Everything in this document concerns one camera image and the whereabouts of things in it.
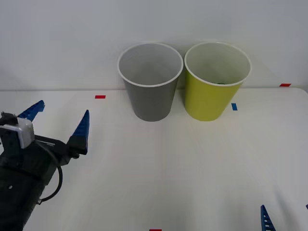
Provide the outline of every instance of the gray paper cup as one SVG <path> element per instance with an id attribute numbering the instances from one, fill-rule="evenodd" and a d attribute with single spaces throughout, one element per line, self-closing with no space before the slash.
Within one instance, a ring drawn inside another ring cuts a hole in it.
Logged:
<path id="1" fill-rule="evenodd" d="M 128 48 L 117 62 L 133 110 L 140 119 L 158 121 L 172 106 L 183 59 L 172 47 L 143 43 Z"/>

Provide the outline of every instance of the robotic arm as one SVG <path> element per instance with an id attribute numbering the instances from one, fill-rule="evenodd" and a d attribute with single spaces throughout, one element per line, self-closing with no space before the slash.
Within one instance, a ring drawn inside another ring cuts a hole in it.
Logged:
<path id="1" fill-rule="evenodd" d="M 89 111 L 65 144 L 34 134 L 32 121 L 44 107 L 44 101 L 39 101 L 19 116 L 1 113 L 4 152 L 0 155 L 0 231 L 22 231 L 34 207 L 59 192 L 63 179 L 61 166 L 88 152 Z M 40 199 L 56 169 L 59 172 L 56 191 Z"/>

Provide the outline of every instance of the paper cup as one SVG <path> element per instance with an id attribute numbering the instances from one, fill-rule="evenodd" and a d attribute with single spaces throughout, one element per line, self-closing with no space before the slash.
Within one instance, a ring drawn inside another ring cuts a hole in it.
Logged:
<path id="1" fill-rule="evenodd" d="M 252 69 L 243 51 L 222 42 L 197 44 L 184 61 L 185 109 L 200 121 L 217 119 Z"/>
<path id="2" fill-rule="evenodd" d="M 144 43 L 128 48 L 117 63 L 133 110 L 140 119 L 158 121 L 172 106 L 183 59 L 172 47 Z"/>

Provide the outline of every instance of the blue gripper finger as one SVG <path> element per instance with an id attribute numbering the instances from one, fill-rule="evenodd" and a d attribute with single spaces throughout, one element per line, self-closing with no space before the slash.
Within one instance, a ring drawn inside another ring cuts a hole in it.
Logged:
<path id="1" fill-rule="evenodd" d="M 18 117 L 23 119 L 28 119 L 31 122 L 34 120 L 38 112 L 42 112 L 45 108 L 45 103 L 43 100 L 38 101 L 36 104 L 29 107 L 27 110 L 22 112 Z"/>
<path id="2" fill-rule="evenodd" d="M 67 144 L 70 148 L 71 155 L 83 154 L 86 155 L 88 152 L 88 136 L 89 136 L 89 127 L 90 127 L 90 114 L 87 110 L 77 126 L 73 135 L 69 138 Z"/>
<path id="3" fill-rule="evenodd" d="M 276 231 L 264 205 L 261 206 L 261 225 L 262 231 Z"/>

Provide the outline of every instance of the yellow paper cup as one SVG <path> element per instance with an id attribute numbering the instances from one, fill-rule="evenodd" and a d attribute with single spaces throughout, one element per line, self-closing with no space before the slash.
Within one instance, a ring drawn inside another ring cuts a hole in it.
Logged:
<path id="1" fill-rule="evenodd" d="M 223 42 L 205 42 L 185 55 L 185 109 L 200 121 L 217 119 L 251 73 L 252 65 L 240 49 Z"/>

